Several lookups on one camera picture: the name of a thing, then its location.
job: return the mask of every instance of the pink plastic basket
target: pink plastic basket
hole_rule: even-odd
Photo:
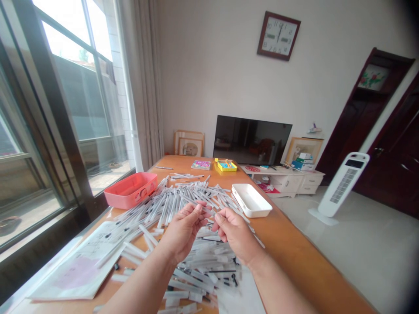
[[[137,172],[105,189],[109,206],[131,209],[149,196],[157,187],[157,175]]]

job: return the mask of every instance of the yellow box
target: yellow box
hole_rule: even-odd
[[[222,171],[222,172],[231,172],[231,171],[237,171],[237,166],[233,163],[233,162],[230,162],[229,164],[231,165],[231,168],[229,168],[228,166],[227,166],[227,164],[226,163],[220,163],[219,161],[218,161],[218,158],[216,158],[215,159],[215,162],[217,163],[217,167]]]

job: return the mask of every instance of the forearm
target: forearm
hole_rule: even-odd
[[[156,313],[175,268],[172,257],[157,246],[100,313]]]
[[[268,314],[315,313],[271,256],[262,254],[249,267]]]

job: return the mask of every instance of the wall clock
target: wall clock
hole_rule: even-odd
[[[294,48],[301,21],[265,12],[258,55],[288,61]]]

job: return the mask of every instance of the box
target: box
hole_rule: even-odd
[[[291,164],[292,168],[301,170],[301,171],[313,171],[314,165],[313,164],[303,164],[298,161],[293,160]]]
[[[272,206],[250,184],[233,184],[231,192],[249,218],[266,217],[272,210]]]
[[[109,206],[131,209],[141,203],[157,187],[157,175],[137,172],[104,190]]]
[[[228,172],[228,171],[237,171],[237,166],[233,163],[230,162],[229,164],[231,165],[231,168],[227,166],[226,163],[220,162],[218,160],[218,158],[215,158],[215,162],[217,164],[217,167],[222,171],[222,172]]]
[[[313,164],[313,159],[296,158],[295,160],[303,164]]]
[[[299,158],[301,158],[301,159],[313,159],[313,156],[309,153],[300,153]]]

